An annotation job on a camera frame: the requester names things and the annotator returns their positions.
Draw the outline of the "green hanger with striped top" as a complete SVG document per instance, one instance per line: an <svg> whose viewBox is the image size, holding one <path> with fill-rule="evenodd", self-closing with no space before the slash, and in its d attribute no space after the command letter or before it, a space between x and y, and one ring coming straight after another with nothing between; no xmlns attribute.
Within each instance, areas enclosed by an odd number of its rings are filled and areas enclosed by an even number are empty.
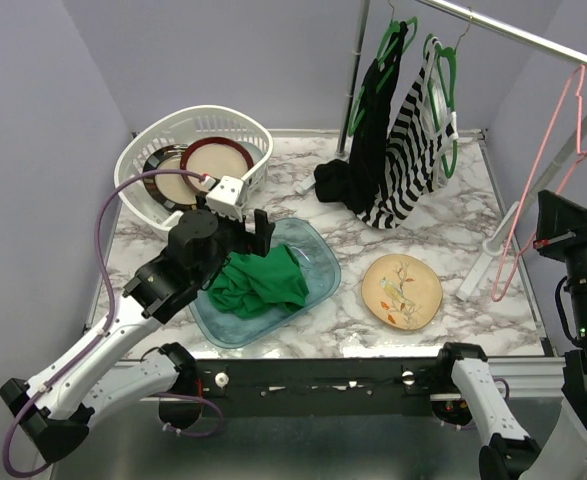
<svg viewBox="0 0 587 480"><path fill-rule="evenodd" d="M453 176L457 165L457 55L453 47L444 47L433 33L425 38L422 54L425 111L428 111L424 119L433 141L429 150L433 167L431 180L439 188Z"/></svg>

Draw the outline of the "green tank top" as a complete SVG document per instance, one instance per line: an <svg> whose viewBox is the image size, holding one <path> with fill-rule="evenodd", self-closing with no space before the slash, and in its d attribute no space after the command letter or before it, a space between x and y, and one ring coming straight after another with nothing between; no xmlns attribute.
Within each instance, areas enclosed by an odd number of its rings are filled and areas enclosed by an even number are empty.
<svg viewBox="0 0 587 480"><path fill-rule="evenodd" d="M266 257L232 253L208 289L212 305L242 320L257 318L273 308L288 314L306 305L309 288L294 251L285 244Z"/></svg>

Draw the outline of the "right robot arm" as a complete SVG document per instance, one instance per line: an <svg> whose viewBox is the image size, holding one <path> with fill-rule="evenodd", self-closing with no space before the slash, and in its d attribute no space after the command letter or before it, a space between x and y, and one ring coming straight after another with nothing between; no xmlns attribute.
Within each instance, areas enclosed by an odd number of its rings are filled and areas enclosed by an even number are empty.
<svg viewBox="0 0 587 480"><path fill-rule="evenodd" d="M587 479L587 208L543 190L538 194L534 249L566 267L554 296L567 292L573 315L556 305L573 347L564 355L562 402L556 425L540 446L499 393L477 345L446 343L433 367L442 390L458 390L482 440L483 479Z"/></svg>

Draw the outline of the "black white striped tank top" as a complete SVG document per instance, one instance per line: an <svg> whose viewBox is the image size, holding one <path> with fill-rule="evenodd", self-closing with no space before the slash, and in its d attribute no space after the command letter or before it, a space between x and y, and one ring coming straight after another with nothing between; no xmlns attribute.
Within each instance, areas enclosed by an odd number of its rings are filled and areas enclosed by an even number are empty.
<svg viewBox="0 0 587 480"><path fill-rule="evenodd" d="M384 176L372 205L358 214L376 229L395 229L408 218L421 196L432 193L433 141L424 119L424 65L408 90L386 141Z"/></svg>

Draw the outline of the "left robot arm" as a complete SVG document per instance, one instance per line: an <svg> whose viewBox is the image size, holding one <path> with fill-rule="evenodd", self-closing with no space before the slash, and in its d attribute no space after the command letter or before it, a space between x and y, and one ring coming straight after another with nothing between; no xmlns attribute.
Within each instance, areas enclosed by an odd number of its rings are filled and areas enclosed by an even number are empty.
<svg viewBox="0 0 587 480"><path fill-rule="evenodd" d="M12 378L0 396L12 427L33 442L46 464L56 463L87 438L98 420L150 395L194 394L198 371L178 343L165 344L128 372L114 366L125 353L193 302L233 253L267 255L275 230L265 211L255 229L206 209L191 210L168 235L160 254L141 266L109 313L69 351L28 380Z"/></svg>

